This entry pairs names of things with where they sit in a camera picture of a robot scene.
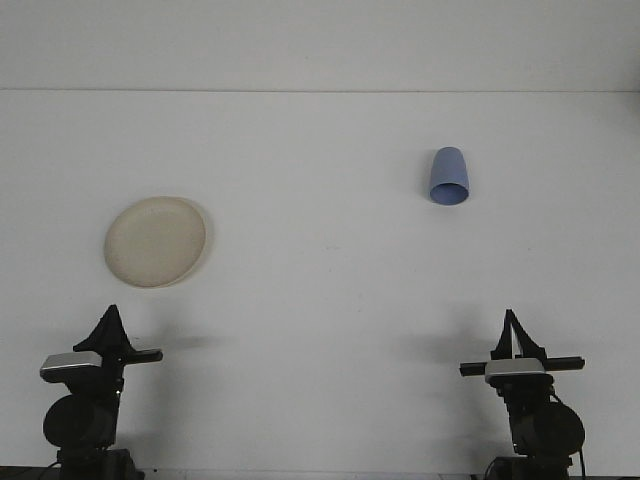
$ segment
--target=beige plate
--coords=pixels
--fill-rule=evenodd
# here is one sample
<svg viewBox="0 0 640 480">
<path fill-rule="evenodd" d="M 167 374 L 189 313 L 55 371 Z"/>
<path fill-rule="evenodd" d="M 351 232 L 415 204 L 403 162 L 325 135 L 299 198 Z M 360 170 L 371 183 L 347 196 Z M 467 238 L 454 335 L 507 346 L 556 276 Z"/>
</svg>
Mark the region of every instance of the beige plate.
<svg viewBox="0 0 640 480">
<path fill-rule="evenodd" d="M 107 265 L 123 282 L 164 287 L 185 277 L 202 254 L 204 221 L 174 197 L 142 200 L 113 222 L 104 244 Z"/>
</svg>

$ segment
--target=cable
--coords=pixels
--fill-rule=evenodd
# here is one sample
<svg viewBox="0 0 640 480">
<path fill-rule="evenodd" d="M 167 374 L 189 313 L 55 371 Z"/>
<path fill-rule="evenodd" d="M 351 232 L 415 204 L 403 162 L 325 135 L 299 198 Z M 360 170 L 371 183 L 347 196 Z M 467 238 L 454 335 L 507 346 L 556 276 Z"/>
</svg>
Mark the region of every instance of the cable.
<svg viewBox="0 0 640 480">
<path fill-rule="evenodd" d="M 496 463 L 496 459 L 495 458 L 493 460 L 491 460 L 491 463 L 489 465 L 487 465 L 487 469 L 484 471 L 483 480 L 487 480 L 489 478 L 489 471 L 491 471 L 491 467 L 493 467 L 494 463 Z"/>
<path fill-rule="evenodd" d="M 555 392 L 551 392 L 551 396 L 555 398 L 556 402 L 560 405 L 564 405 L 564 402 L 560 400 L 560 397 L 558 397 Z M 582 480 L 587 480 L 587 471 L 584 466 L 584 454 L 582 453 L 582 449 L 578 450 L 578 454 L 580 455 L 580 473 L 582 474 Z"/>
<path fill-rule="evenodd" d="M 54 466 L 58 465 L 60 462 L 58 460 L 56 460 L 55 462 L 53 462 L 51 465 L 48 465 L 47 467 L 44 468 L 44 470 L 42 470 L 40 472 L 40 475 L 38 475 L 38 477 L 36 478 L 36 480 L 42 480 L 42 477 L 44 477 L 44 474 L 47 473 L 49 470 L 51 470 Z"/>
<path fill-rule="evenodd" d="M 580 472 L 582 473 L 582 480 L 586 480 L 587 479 L 587 471 L 584 468 L 584 454 L 582 453 L 582 449 L 580 449 L 578 451 L 578 454 L 580 455 Z"/>
</svg>

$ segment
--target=plate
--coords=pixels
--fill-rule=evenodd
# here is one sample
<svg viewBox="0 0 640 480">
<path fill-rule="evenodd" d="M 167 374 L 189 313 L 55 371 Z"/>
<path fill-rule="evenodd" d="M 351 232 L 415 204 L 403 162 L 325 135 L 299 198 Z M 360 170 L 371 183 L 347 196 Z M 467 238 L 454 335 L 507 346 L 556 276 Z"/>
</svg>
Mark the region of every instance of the plate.
<svg viewBox="0 0 640 480">
<path fill-rule="evenodd" d="M 164 287 L 187 276 L 202 255 L 205 240 L 202 216 L 189 202 L 153 197 L 115 219 L 107 232 L 104 256 L 123 282 Z"/>
</svg>

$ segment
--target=blue cup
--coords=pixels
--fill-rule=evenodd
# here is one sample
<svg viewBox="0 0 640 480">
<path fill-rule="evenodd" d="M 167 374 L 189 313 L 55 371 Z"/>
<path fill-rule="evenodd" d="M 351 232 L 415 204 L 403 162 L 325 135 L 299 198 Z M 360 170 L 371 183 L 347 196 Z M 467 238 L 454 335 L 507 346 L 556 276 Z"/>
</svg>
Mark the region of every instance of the blue cup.
<svg viewBox="0 0 640 480">
<path fill-rule="evenodd" d="M 457 205 L 469 196 L 469 177 L 462 152 L 455 147 L 438 150 L 431 167 L 429 196 L 440 205 Z"/>
</svg>

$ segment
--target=upside-down cup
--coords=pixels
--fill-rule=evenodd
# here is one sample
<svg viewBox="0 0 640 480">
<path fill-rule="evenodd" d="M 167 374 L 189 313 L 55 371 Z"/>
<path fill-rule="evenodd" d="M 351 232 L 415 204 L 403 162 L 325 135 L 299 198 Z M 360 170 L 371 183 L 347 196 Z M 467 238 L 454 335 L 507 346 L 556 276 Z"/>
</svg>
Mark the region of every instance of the upside-down cup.
<svg viewBox="0 0 640 480">
<path fill-rule="evenodd" d="M 438 150 L 431 167 L 429 197 L 440 205 L 457 205 L 469 196 L 469 177 L 462 152 L 455 147 Z"/>
</svg>

